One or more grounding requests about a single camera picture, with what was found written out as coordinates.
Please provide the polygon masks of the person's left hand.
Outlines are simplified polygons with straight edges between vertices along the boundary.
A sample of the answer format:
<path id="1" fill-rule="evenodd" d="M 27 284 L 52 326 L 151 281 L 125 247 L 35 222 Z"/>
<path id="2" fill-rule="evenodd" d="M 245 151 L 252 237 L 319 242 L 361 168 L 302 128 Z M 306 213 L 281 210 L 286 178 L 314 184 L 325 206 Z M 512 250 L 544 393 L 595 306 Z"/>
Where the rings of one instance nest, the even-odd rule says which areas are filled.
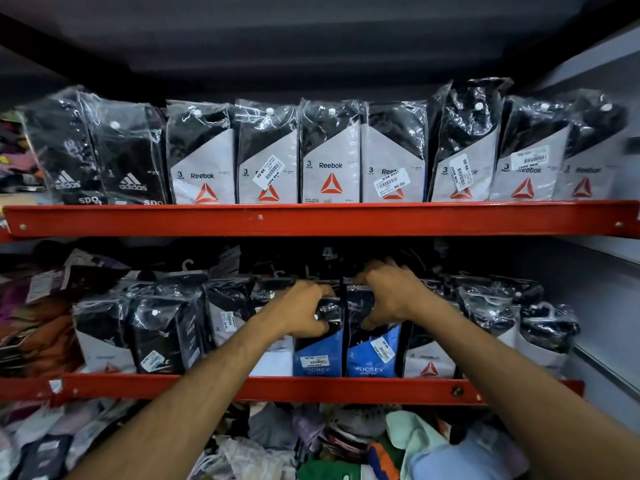
<path id="1" fill-rule="evenodd" d="M 316 319 L 314 315 L 318 302 L 334 296 L 329 284 L 298 280 L 290 288 L 279 292 L 254 319 L 274 339 L 285 335 L 299 339 L 299 322 L 302 319 Z"/>

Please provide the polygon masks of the person's right hand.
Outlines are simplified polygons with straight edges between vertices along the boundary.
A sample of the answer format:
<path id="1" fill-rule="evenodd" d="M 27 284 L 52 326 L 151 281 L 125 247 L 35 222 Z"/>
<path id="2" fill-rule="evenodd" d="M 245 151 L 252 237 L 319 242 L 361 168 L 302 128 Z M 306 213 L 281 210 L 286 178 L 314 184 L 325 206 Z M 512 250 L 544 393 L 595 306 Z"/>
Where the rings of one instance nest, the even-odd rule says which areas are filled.
<path id="1" fill-rule="evenodd" d="M 398 266 L 390 257 L 370 261 L 353 284 L 371 288 L 375 297 L 373 308 L 385 311 L 385 324 L 419 322 L 439 299 L 407 266 Z"/>

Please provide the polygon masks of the blue label sock packet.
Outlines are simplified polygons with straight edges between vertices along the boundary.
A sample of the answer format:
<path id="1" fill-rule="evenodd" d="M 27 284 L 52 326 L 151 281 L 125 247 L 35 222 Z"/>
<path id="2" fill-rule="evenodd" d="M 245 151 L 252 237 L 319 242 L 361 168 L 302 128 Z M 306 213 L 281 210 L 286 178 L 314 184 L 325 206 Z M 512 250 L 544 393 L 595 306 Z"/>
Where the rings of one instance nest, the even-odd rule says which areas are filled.
<path id="1" fill-rule="evenodd" d="M 294 377 L 342 377 L 345 308 L 340 298 L 322 298 L 316 320 L 327 322 L 327 333 L 316 338 L 294 340 L 292 373 Z"/>
<path id="2" fill-rule="evenodd" d="M 346 284 L 349 340 L 346 373 L 350 378 L 396 378 L 396 359 L 401 323 L 384 324 L 373 330 L 362 323 L 375 304 L 374 293 L 366 285 Z"/>

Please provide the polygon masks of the person's left forearm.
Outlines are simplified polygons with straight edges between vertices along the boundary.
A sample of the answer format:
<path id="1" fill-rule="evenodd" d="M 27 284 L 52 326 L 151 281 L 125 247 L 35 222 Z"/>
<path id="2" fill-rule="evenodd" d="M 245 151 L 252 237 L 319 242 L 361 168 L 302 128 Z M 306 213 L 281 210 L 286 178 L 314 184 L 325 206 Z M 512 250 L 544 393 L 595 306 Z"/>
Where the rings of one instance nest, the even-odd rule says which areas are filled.
<path id="1" fill-rule="evenodd" d="M 64 480 L 186 480 L 236 393 L 273 343 L 266 315 L 146 405 Z"/>

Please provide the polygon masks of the person's right forearm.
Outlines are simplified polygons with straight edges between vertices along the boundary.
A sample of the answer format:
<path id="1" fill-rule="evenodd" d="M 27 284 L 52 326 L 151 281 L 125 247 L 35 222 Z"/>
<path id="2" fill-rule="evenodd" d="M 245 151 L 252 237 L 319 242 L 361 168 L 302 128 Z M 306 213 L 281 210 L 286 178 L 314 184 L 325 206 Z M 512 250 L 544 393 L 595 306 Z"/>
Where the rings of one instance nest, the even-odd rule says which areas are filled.
<path id="1" fill-rule="evenodd" d="M 640 436 L 519 352 L 421 290 L 416 323 L 431 332 L 546 480 L 640 480 Z"/>

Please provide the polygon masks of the dark hanging packets with hooks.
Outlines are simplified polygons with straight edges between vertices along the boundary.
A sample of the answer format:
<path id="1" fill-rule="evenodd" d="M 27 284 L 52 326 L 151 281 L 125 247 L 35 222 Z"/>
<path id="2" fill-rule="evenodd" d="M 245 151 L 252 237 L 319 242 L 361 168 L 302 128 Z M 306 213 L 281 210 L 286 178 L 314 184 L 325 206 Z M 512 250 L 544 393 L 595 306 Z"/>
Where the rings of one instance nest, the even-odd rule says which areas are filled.
<path id="1" fill-rule="evenodd" d="M 393 259 L 420 278 L 443 267 L 450 247 L 439 237 L 203 237 L 164 248 L 167 271 L 206 271 L 213 277 L 354 277 L 372 260 Z"/>

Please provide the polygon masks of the pile of loose colourful garments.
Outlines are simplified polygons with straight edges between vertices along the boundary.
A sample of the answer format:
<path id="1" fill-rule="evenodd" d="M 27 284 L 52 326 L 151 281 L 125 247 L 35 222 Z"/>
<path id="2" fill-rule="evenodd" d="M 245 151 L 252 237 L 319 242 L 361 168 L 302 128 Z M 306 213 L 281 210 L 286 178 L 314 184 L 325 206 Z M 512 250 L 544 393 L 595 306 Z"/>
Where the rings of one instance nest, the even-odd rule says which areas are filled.
<path id="1" fill-rule="evenodd" d="M 0 403 L 0 480 L 68 480 L 147 401 Z M 231 403 L 186 480 L 533 480 L 484 408 Z"/>

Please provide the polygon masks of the all-black bagged sock packet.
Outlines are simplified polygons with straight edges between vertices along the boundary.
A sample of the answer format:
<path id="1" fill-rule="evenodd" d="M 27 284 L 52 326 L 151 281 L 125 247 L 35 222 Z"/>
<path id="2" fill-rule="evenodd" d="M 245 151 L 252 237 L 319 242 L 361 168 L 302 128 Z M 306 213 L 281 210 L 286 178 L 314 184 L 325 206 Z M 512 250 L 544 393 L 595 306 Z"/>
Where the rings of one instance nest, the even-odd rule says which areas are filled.
<path id="1" fill-rule="evenodd" d="M 195 296 L 145 296 L 131 318 L 139 374 L 182 375 L 204 357 Z"/>

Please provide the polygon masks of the row of grey triangle packets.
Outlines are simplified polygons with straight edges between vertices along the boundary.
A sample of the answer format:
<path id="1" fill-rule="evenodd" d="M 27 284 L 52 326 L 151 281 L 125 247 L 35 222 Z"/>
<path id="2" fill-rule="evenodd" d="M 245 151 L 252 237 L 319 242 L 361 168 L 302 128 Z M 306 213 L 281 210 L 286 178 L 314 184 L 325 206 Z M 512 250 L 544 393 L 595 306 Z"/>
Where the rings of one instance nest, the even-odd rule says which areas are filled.
<path id="1" fill-rule="evenodd" d="M 425 100 L 169 100 L 178 204 L 469 203 L 610 197 L 629 111 L 597 89 L 507 95 L 449 82 Z"/>

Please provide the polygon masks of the cluster of bagged sock packs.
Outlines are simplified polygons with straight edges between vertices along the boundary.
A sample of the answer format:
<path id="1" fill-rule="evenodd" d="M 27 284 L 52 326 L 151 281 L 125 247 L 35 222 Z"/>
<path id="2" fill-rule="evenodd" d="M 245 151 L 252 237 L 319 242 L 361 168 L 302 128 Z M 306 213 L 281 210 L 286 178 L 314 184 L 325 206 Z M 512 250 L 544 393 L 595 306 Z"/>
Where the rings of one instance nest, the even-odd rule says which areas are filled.
<path id="1" fill-rule="evenodd" d="M 131 318 L 137 301 L 145 296 L 195 296 L 200 306 L 204 355 L 224 345 L 276 295 L 293 286 L 295 278 L 228 276 L 205 277 L 203 271 L 172 273 L 155 282 L 122 279 L 101 296 L 82 299 L 73 306 L 73 323 L 89 372 L 138 373 Z M 353 280 L 320 280 L 329 284 L 344 308 L 342 377 L 346 373 L 349 340 L 346 284 Z M 502 276 L 451 276 L 422 282 L 485 332 L 521 352 L 558 376 L 580 334 L 580 324 L 567 305 L 543 300 L 538 282 Z M 275 341 L 252 370 L 252 376 L 294 377 L 294 338 Z M 416 324 L 401 325 L 396 378 L 460 378 L 453 359 L 432 335 Z"/>

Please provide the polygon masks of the black sock pack white logo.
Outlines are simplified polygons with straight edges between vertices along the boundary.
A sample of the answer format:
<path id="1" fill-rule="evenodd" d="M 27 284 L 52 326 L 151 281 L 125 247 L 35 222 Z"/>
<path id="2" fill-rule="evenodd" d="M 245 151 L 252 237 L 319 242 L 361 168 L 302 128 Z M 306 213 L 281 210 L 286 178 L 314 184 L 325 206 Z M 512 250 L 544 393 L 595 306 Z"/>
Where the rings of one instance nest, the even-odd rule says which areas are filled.
<path id="1" fill-rule="evenodd" d="M 108 203 L 80 101 L 82 92 L 82 86 L 71 86 L 17 108 L 54 204 Z"/>
<path id="2" fill-rule="evenodd" d="M 167 188 L 164 115 L 148 103 L 79 95 L 100 180 L 111 205 L 164 205 Z"/>

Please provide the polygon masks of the stack of orange pink clothes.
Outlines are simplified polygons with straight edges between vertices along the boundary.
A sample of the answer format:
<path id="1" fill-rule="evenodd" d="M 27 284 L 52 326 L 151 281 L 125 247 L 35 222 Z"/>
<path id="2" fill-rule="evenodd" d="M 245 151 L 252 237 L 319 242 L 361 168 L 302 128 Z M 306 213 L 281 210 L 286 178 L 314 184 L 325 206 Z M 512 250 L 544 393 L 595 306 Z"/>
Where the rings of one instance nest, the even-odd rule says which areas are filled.
<path id="1" fill-rule="evenodd" d="M 82 364 L 71 316 L 78 291 L 64 285 L 69 254 L 56 241 L 0 253 L 0 378 L 53 378 Z"/>

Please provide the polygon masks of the stack of multicolour folded clothes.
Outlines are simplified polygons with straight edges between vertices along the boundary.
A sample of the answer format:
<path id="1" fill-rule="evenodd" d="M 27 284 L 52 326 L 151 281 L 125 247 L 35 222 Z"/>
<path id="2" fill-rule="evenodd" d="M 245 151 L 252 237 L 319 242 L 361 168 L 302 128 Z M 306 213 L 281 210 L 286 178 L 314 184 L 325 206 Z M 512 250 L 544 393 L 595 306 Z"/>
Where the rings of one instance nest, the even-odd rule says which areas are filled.
<path id="1" fill-rule="evenodd" d="M 0 208 L 50 204 L 44 174 L 29 147 L 18 113 L 0 112 Z"/>

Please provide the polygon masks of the red metal shelf rail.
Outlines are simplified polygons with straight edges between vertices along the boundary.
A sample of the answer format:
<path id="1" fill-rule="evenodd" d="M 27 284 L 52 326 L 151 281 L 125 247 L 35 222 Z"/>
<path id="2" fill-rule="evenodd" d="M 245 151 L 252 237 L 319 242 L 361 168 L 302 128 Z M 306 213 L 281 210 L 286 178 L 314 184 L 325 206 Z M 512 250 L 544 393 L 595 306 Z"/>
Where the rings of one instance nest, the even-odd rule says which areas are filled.
<path id="1" fill-rule="evenodd" d="M 639 201 L 7 206 L 0 243 L 78 237 L 603 235 L 640 239 Z"/>
<path id="2" fill-rule="evenodd" d="M 50 401 L 101 397 L 150 400 L 180 376 L 71 373 L 57 379 L 0 378 L 0 401 Z M 333 404 L 484 406 L 484 396 L 464 379 L 250 377 L 236 401 Z"/>

